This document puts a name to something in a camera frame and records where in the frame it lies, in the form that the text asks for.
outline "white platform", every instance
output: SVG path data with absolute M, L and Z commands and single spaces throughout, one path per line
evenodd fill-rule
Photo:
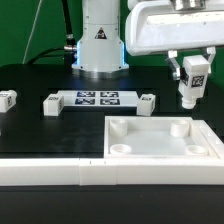
M 118 123 L 123 137 L 110 136 L 110 121 L 116 119 L 127 121 Z M 173 121 L 183 120 L 189 123 L 188 136 L 174 137 Z M 0 186 L 224 184 L 224 144 L 204 121 L 106 117 L 104 143 L 101 159 L 0 159 Z M 109 150 L 114 144 L 132 150 L 114 155 Z M 199 148 L 188 150 L 192 145 Z
M 135 91 L 58 91 L 65 106 L 76 107 L 137 107 Z

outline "white block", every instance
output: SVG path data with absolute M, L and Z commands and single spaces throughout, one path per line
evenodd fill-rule
M 0 113 L 6 113 L 16 104 L 17 93 L 13 90 L 0 92 Z
M 137 103 L 137 115 L 150 117 L 155 109 L 156 96 L 143 94 Z
M 1 159 L 0 186 L 79 185 L 79 159 Z
M 64 96 L 50 94 L 43 104 L 44 116 L 58 116 L 64 108 Z
M 80 159 L 80 185 L 116 185 L 116 161 Z

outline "white tray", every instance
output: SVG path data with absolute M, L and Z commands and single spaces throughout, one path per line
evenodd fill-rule
M 171 125 L 176 121 L 189 124 L 187 136 L 171 135 Z M 122 137 L 110 133 L 110 122 L 117 122 L 118 132 L 122 128 L 119 122 L 126 122 L 127 133 Z M 106 117 L 104 158 L 220 158 L 217 139 L 204 121 L 189 117 Z

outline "black table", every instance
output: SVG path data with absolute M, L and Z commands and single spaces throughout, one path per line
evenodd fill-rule
M 224 141 L 224 91 L 211 81 L 194 110 L 181 107 L 166 67 L 133 67 L 113 80 L 77 77 L 56 65 L 0 69 L 0 90 L 17 105 L 0 114 L 0 158 L 102 158 L 104 118 L 134 116 L 135 108 L 65 107 L 43 116 L 43 101 L 58 90 L 126 90 L 157 96 L 153 116 L 205 120 Z M 223 223 L 223 186 L 1 187 L 0 223 Z

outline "black cable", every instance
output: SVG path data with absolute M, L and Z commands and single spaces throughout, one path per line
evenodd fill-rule
M 67 32 L 67 44 L 68 45 L 76 45 L 76 40 L 73 36 L 72 32 L 72 24 L 70 19 L 70 13 L 69 13 L 69 7 L 68 7 L 68 1 L 62 0 L 62 6 L 63 6 L 63 13 L 65 18 L 65 26 L 66 26 L 66 32 Z
M 37 61 L 39 58 L 46 56 L 46 54 L 49 54 L 51 52 L 55 52 L 55 51 L 64 51 L 64 47 L 58 47 L 58 48 L 51 48 L 48 49 L 46 51 L 41 52 L 40 54 L 38 54 L 36 57 L 30 59 L 27 64 L 28 65 L 32 65 L 35 61 Z

